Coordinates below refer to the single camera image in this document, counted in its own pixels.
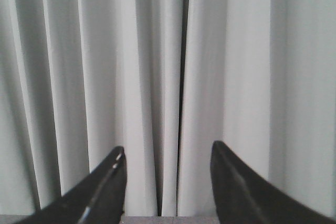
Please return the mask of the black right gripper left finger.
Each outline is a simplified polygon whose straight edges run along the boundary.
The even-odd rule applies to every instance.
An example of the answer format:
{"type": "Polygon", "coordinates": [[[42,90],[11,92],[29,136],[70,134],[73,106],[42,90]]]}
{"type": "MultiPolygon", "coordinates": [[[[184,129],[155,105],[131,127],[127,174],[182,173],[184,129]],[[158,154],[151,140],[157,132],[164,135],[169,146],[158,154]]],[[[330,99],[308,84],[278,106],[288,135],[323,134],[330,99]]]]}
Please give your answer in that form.
{"type": "Polygon", "coordinates": [[[117,146],[72,190],[18,223],[119,223],[126,184],[124,148],[117,146]]]}

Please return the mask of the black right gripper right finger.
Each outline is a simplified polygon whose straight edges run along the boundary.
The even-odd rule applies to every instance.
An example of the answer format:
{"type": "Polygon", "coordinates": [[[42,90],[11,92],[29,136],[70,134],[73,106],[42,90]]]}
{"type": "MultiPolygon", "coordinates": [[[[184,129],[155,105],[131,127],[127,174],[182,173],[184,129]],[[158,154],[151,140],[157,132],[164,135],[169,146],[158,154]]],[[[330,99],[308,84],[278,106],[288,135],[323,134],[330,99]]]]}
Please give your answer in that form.
{"type": "Polygon", "coordinates": [[[212,146],[211,181],[220,223],[333,222],[267,182],[222,141],[212,146]]]}

